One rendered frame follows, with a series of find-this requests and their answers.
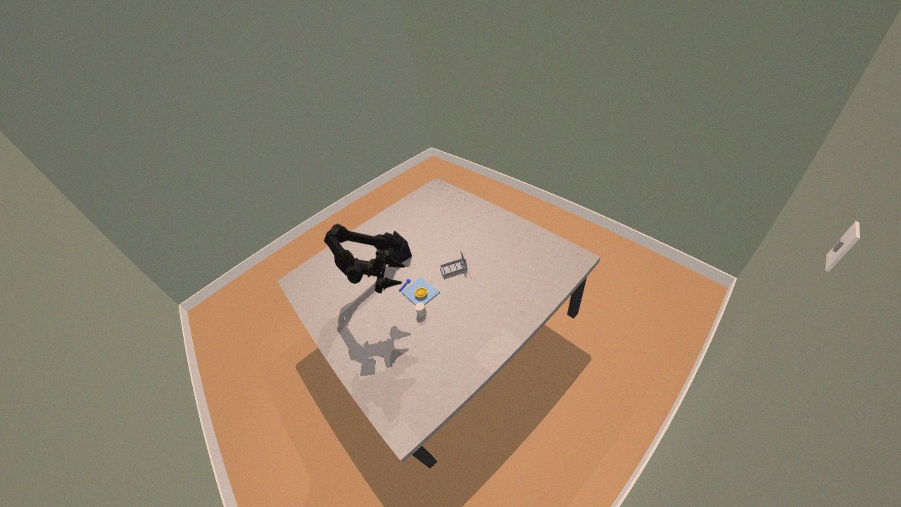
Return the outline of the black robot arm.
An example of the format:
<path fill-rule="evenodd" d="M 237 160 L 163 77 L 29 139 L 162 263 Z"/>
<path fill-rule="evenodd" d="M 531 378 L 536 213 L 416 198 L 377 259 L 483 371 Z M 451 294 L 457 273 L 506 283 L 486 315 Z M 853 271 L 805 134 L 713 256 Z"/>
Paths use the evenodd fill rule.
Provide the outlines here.
<path fill-rule="evenodd" d="M 331 249 L 334 254 L 334 262 L 338 269 L 347 276 L 347 279 L 350 280 L 350 283 L 352 284 L 357 284 L 363 278 L 367 262 L 358 260 L 358 258 L 354 259 L 351 251 L 342 248 L 340 243 L 345 243 L 347 241 L 374 245 L 377 249 L 377 257 L 374 259 L 372 258 L 371 262 L 373 262 L 373 264 L 370 264 L 369 268 L 379 273 L 381 265 L 385 263 L 385 250 L 395 248 L 399 251 L 402 243 L 400 237 L 397 237 L 397 235 L 396 237 L 393 237 L 390 233 L 377 235 L 354 233 L 348 231 L 346 227 L 342 227 L 340 224 L 334 225 L 329 229 L 326 233 L 325 244 L 328 245 L 329 249 Z"/>

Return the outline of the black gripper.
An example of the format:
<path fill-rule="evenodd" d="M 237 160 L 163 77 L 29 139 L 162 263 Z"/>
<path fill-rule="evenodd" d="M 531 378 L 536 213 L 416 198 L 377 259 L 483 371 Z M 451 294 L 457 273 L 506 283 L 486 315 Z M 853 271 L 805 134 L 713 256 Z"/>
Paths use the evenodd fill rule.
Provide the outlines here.
<path fill-rule="evenodd" d="M 401 282 L 401 280 L 389 280 L 387 278 L 383 279 L 384 275 L 385 275 L 386 264 L 389 264 L 389 267 L 405 268 L 405 266 L 402 263 L 397 262 L 397 260 L 395 260 L 395 258 L 392 257 L 392 255 L 390 254 L 390 250 L 385 250 L 385 254 L 386 254 L 385 263 L 381 265 L 380 269 L 382 269 L 382 270 L 380 270 L 380 273 L 375 272 L 373 269 L 369 268 L 370 264 L 373 264 L 373 262 L 371 262 L 372 260 L 370 260 L 370 262 L 367 262 L 365 265 L 365 274 L 367 274 L 368 277 L 371 275 L 377 276 L 377 281 L 376 281 L 376 284 L 374 285 L 374 290 L 377 293 L 382 293 L 382 291 L 385 291 L 385 288 L 387 288 L 387 287 L 391 287 L 394 285 L 396 286 L 396 285 L 400 285 L 403 283 L 403 282 Z"/>

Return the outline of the grey dish rack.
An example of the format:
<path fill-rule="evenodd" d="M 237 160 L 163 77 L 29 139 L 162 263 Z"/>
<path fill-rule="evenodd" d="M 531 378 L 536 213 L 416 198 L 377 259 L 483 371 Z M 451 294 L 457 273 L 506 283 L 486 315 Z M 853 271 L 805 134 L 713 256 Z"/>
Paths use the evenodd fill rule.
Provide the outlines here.
<path fill-rule="evenodd" d="M 444 264 L 440 264 L 440 269 L 441 269 L 443 278 L 446 278 L 450 275 L 453 275 L 456 273 L 461 273 L 461 272 L 464 272 L 465 270 L 467 270 L 466 258 L 464 256 L 462 250 L 460 250 L 460 251 L 461 251 L 462 258 L 454 260 L 453 262 L 447 262 Z"/>

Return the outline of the light blue flat mat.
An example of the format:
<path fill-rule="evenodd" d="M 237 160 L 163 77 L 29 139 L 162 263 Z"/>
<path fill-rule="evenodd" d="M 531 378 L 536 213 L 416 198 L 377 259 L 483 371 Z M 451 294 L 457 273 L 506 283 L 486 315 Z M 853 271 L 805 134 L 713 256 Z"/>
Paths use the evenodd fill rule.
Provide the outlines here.
<path fill-rule="evenodd" d="M 424 296 L 424 298 L 420 299 L 420 298 L 418 298 L 418 296 L 415 296 L 415 291 L 417 291 L 417 289 L 419 289 L 419 288 L 426 289 L 427 293 L 426 293 L 426 296 Z M 430 285 L 430 283 L 426 282 L 426 280 L 424 280 L 424 278 L 420 277 L 417 280 L 415 280 L 414 283 L 410 284 L 408 286 L 408 288 L 405 289 L 405 291 L 402 291 L 402 293 L 404 295 L 406 295 L 410 301 L 414 302 L 415 305 L 416 305 L 416 303 L 424 303 L 424 305 L 425 305 L 425 303 L 427 303 L 428 301 L 431 301 L 432 298 L 434 298 L 437 294 L 439 294 L 440 291 L 437 291 L 437 289 L 434 288 L 432 285 Z"/>

